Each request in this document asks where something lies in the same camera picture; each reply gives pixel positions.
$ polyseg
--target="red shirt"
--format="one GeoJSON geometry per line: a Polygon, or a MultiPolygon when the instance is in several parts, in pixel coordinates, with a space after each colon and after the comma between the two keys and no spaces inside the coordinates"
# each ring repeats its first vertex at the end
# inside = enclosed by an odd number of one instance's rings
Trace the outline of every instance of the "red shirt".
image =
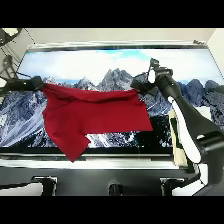
{"type": "Polygon", "coordinates": [[[47,134],[74,162],[90,143],[86,134],[151,131],[144,102],[136,90],[98,92],[46,84],[43,111],[47,134]]]}

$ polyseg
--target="blue sky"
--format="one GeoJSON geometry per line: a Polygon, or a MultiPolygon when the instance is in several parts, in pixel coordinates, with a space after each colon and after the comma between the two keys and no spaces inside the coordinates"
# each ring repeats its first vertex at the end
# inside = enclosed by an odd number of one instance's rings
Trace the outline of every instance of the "blue sky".
{"type": "Polygon", "coordinates": [[[174,79],[185,83],[199,79],[202,84],[224,80],[207,49],[123,49],[82,50],[27,53],[19,72],[31,76],[51,76],[56,80],[76,83],[83,77],[95,85],[102,81],[109,69],[126,70],[132,76],[148,70],[150,58],[173,69],[174,79]]]}

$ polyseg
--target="robotic arm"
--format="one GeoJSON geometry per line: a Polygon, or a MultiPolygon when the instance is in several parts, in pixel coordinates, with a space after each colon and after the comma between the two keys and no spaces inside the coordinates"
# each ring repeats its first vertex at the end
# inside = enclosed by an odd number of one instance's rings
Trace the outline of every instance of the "robotic arm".
{"type": "Polygon", "coordinates": [[[203,188],[218,184],[223,175],[224,133],[182,97],[178,84],[172,78],[171,69],[160,67],[157,60],[151,59],[149,71],[144,75],[148,77],[151,70],[155,72],[153,83],[142,83],[135,77],[131,87],[145,94],[158,88],[172,104],[183,148],[198,172],[196,178],[173,189],[172,195],[190,196],[203,188]]]}

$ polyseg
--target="television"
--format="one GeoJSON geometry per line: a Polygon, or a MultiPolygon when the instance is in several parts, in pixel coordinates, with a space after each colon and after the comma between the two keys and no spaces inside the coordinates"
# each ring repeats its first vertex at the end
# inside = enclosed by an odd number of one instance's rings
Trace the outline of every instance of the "television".
{"type": "MultiPolygon", "coordinates": [[[[209,107],[212,120],[224,130],[224,79],[206,45],[138,41],[31,45],[18,72],[67,88],[128,90],[134,76],[148,71],[151,58],[172,69],[184,98],[195,107],[209,107]]],[[[91,143],[81,157],[171,156],[168,112],[172,106],[160,92],[143,100],[153,131],[89,134],[91,143]]],[[[44,154],[52,160],[63,155],[46,133],[42,116],[46,104],[41,91],[12,92],[4,98],[0,106],[1,155],[44,154]]]]}

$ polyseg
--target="mountain image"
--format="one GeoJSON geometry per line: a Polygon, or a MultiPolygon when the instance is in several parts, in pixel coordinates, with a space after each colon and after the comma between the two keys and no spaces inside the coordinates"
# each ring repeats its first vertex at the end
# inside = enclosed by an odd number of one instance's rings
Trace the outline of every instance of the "mountain image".
{"type": "MultiPolygon", "coordinates": [[[[57,83],[53,77],[44,82],[79,88],[82,90],[115,91],[128,90],[133,77],[125,70],[109,70],[103,80],[95,86],[87,78],[76,84],[57,83]]],[[[208,80],[203,87],[198,79],[188,84],[178,82],[183,97],[192,105],[208,106],[213,121],[224,130],[224,91],[218,83],[208,80]]],[[[146,103],[152,122],[152,132],[127,132],[90,134],[89,148],[96,147],[141,147],[144,150],[171,147],[168,112],[172,109],[160,92],[155,96],[139,95],[146,103]]],[[[6,96],[0,107],[0,147],[55,147],[48,137],[42,111],[47,99],[41,92],[12,92],[6,96]]]]}

